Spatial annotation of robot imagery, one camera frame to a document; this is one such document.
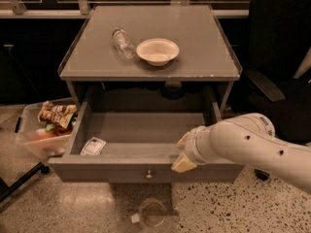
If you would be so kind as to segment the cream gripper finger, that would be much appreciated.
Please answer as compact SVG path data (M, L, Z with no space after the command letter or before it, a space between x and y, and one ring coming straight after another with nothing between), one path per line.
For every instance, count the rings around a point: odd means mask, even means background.
M197 165L192 162L184 152L181 152L171 166L171 170L177 173L184 173L195 169Z
M185 148L188 136L189 136L189 132L187 132L178 142L177 142L177 147L181 150L183 150Z

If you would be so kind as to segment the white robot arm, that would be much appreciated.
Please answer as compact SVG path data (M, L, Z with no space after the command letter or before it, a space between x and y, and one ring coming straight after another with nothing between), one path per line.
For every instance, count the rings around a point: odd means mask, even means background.
M181 150L171 169L184 173L226 159L252 167L311 193L311 149L275 136L271 120L258 113L198 126L177 143Z

